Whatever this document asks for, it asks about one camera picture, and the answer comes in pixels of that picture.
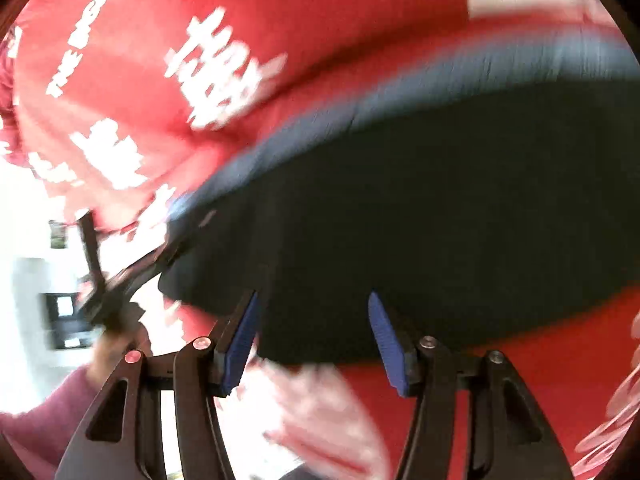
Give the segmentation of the person's left hand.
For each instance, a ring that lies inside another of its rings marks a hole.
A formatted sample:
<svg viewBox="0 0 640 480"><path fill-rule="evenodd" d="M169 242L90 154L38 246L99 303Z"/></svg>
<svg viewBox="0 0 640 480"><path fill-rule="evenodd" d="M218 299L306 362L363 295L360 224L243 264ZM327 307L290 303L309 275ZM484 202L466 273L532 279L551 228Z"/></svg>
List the person's left hand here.
<svg viewBox="0 0 640 480"><path fill-rule="evenodd" d="M122 357L130 350L152 356L149 333L140 322L133 330L104 330L93 346L93 357L87 366L87 379L100 390Z"/></svg>

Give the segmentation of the pink sleeved forearm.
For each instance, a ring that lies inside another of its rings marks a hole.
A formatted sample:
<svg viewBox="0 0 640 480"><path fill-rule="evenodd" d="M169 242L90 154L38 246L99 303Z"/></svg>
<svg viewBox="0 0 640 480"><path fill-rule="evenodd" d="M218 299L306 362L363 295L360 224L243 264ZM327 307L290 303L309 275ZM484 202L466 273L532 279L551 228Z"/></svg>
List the pink sleeved forearm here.
<svg viewBox="0 0 640 480"><path fill-rule="evenodd" d="M53 479L67 445L99 391L88 365L70 373L40 405L1 414L1 432L35 479Z"/></svg>

